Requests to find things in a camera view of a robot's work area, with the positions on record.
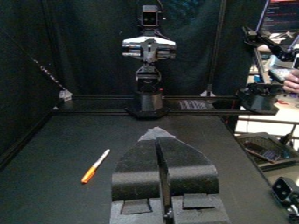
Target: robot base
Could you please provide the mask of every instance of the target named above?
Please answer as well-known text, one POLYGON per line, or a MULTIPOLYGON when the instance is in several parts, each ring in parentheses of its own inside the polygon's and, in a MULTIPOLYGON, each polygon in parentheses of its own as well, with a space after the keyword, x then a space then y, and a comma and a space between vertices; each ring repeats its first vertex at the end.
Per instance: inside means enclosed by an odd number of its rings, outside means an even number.
POLYGON ((163 106, 163 93, 161 91, 155 93, 136 92, 134 102, 126 108, 131 116, 142 119, 161 118, 169 114, 170 110, 163 106))

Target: person's hand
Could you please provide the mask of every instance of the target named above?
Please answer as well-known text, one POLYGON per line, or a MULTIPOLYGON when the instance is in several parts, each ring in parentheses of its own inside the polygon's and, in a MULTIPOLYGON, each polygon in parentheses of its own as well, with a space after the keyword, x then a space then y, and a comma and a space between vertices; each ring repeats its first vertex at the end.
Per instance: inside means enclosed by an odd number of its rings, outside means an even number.
POLYGON ((291 93, 299 94, 299 70, 293 70, 285 77, 285 90, 291 93))

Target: camera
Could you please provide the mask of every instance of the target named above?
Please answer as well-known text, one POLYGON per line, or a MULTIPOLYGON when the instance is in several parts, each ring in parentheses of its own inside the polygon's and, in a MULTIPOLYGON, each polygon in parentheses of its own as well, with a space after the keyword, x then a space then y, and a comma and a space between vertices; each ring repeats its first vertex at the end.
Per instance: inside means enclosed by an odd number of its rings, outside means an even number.
POLYGON ((143 6, 142 26, 154 28, 159 25, 159 10, 157 5, 143 6))

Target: monitor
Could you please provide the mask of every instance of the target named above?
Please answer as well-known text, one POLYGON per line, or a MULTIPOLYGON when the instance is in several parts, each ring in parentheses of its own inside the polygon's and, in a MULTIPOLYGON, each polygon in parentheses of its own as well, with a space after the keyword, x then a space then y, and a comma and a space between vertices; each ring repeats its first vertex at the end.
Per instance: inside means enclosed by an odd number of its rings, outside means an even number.
POLYGON ((271 0, 263 30, 271 33, 299 32, 299 0, 271 0))

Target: black curtain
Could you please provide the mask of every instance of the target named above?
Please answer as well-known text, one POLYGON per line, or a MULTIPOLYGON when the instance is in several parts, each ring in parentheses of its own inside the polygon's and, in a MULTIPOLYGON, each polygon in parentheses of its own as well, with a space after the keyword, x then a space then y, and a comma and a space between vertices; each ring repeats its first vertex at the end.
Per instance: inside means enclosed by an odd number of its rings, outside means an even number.
POLYGON ((59 89, 40 1, 0 1, 0 155, 50 113, 59 89))

